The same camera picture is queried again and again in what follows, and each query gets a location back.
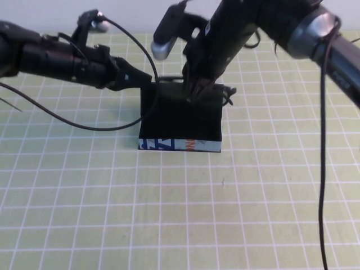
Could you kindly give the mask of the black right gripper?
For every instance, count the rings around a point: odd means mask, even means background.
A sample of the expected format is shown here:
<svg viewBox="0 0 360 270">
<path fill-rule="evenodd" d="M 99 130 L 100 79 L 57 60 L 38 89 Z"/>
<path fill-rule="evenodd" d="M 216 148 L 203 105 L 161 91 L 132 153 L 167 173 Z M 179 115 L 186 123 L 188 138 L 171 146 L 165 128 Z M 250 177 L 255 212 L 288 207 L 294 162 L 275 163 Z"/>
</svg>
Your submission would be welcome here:
<svg viewBox="0 0 360 270">
<path fill-rule="evenodd" d="M 245 20 L 212 18 L 184 51 L 183 84 L 189 101 L 197 102 L 210 92 L 249 38 L 255 24 Z"/>
</svg>

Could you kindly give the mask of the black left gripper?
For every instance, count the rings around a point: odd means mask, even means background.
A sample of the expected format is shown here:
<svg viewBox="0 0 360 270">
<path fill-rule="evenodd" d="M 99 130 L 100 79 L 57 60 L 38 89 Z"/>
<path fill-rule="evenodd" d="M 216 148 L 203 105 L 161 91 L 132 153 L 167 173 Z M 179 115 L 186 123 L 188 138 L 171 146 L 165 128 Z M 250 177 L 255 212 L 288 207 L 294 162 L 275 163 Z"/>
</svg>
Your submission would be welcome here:
<svg viewBox="0 0 360 270">
<path fill-rule="evenodd" d="M 143 88 L 152 82 L 150 74 L 135 68 L 124 58 L 112 56 L 108 46 L 86 47 L 84 55 L 85 58 L 73 57 L 72 82 L 112 91 Z"/>
</svg>

